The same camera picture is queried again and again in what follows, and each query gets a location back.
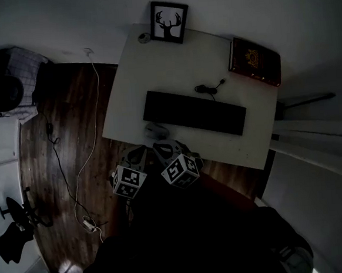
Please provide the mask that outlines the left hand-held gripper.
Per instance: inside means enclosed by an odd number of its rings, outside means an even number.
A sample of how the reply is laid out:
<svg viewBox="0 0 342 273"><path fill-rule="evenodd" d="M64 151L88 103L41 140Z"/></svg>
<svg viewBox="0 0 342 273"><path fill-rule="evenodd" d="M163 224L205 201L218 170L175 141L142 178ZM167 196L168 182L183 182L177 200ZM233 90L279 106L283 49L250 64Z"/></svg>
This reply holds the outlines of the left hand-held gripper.
<svg viewBox="0 0 342 273"><path fill-rule="evenodd" d="M135 198L146 180L144 173L147 158L145 145L126 149L120 155L115 171L111 175L113 193L124 198Z"/></svg>

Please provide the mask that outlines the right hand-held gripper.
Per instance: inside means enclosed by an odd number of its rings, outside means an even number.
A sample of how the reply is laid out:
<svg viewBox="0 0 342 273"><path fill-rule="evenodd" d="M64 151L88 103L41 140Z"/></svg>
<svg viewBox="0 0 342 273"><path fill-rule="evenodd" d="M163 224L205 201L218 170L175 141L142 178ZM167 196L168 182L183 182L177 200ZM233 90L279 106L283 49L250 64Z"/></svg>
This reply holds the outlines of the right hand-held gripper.
<svg viewBox="0 0 342 273"><path fill-rule="evenodd" d="M203 160L183 143L161 140L154 143L152 149L163 165L161 175L169 185L187 189L200 177Z"/></svg>

